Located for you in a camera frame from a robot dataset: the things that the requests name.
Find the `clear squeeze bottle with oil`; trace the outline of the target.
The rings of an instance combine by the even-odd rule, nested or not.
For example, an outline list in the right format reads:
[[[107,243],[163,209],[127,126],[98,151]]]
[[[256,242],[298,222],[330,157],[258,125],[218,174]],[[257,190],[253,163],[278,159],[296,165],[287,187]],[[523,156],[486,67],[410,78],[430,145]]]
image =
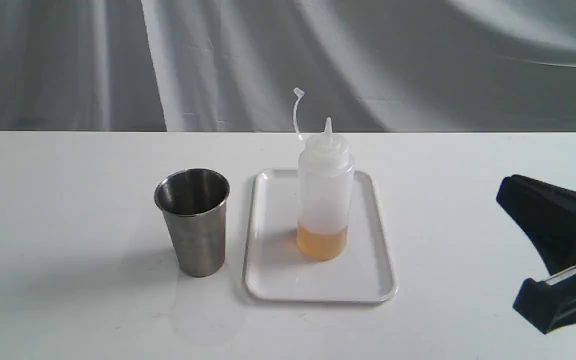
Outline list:
[[[298,157],[299,214],[296,244],[313,261],[338,257],[346,246],[354,191],[355,160],[350,142],[334,132],[327,117],[322,132],[306,136],[298,125],[298,107],[306,95],[293,89],[294,132],[303,148]]]

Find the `stainless steel cup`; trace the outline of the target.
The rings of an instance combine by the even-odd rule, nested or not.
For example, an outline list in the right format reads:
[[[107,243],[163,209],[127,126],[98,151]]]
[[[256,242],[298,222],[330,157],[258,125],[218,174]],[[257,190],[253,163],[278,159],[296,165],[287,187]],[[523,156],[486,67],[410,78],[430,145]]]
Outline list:
[[[153,200],[162,212],[179,269],[204,278],[226,262],[226,214],[230,184],[221,173],[188,168],[164,178]]]

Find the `grey fabric backdrop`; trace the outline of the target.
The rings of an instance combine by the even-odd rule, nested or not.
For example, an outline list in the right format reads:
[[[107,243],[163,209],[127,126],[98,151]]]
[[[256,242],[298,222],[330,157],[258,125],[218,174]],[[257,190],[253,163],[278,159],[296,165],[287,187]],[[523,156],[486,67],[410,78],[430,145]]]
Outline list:
[[[576,132],[576,0],[0,0],[0,130]]]

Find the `white plastic tray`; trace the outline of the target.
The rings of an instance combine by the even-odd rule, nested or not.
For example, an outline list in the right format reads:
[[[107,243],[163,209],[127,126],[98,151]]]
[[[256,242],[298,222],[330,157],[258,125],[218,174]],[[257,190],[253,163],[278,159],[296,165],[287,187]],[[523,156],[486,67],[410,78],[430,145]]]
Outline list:
[[[268,168],[253,180],[243,287],[260,301],[377,305],[397,292],[380,204],[371,176],[354,174],[346,247],[317,261],[297,248],[298,173]]]

